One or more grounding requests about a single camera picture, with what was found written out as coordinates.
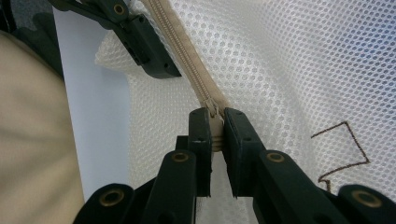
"brown stitching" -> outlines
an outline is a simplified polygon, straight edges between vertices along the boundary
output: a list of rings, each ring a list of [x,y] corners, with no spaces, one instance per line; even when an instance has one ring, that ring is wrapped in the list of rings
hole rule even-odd
[[[326,130],[323,130],[323,131],[321,131],[321,132],[319,132],[319,133],[315,133],[314,135],[311,136],[311,138],[314,138],[314,137],[316,137],[316,136],[318,136],[318,135],[320,135],[320,134],[323,134],[323,133],[326,133],[326,132],[328,132],[328,131],[331,131],[332,129],[337,128],[337,127],[339,127],[339,126],[341,126],[341,125],[343,125],[343,124],[346,125],[347,130],[349,131],[350,135],[352,136],[353,141],[355,142],[356,146],[358,147],[358,149],[359,149],[359,151],[361,152],[361,155],[364,157],[365,161],[360,161],[360,162],[348,164],[348,165],[346,165],[346,166],[341,166],[341,167],[338,167],[338,168],[336,168],[336,169],[334,169],[334,170],[332,170],[332,171],[327,172],[327,173],[324,174],[324,175],[321,175],[321,176],[319,177],[319,179],[318,179],[318,182],[319,182],[319,183],[320,183],[320,182],[325,182],[325,184],[326,184],[326,190],[329,191],[329,192],[331,192],[331,190],[332,190],[332,183],[331,183],[331,181],[330,181],[329,179],[324,179],[324,177],[326,177],[326,176],[328,176],[328,175],[331,175],[331,174],[334,174],[335,172],[338,172],[338,171],[341,171],[341,170],[344,170],[344,169],[353,167],[353,166],[358,166],[358,165],[363,165],[363,164],[368,164],[368,163],[370,163],[370,160],[367,158],[366,153],[364,152],[363,148],[361,147],[361,144],[360,144],[360,143],[358,142],[358,140],[356,139],[355,134],[352,132],[352,129],[350,128],[350,126],[349,126],[349,124],[348,124],[347,121],[343,121],[343,122],[341,122],[341,123],[339,123],[339,124],[337,124],[337,125],[332,126],[331,128],[328,128],[328,129],[326,129]]]

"beige zipper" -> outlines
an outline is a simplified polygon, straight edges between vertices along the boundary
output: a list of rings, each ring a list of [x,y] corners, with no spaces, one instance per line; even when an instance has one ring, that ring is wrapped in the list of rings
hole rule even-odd
[[[168,0],[142,0],[142,2],[177,56],[201,106],[209,110],[213,151],[220,151],[223,136],[222,117],[225,107],[229,107],[230,104],[207,72]]]

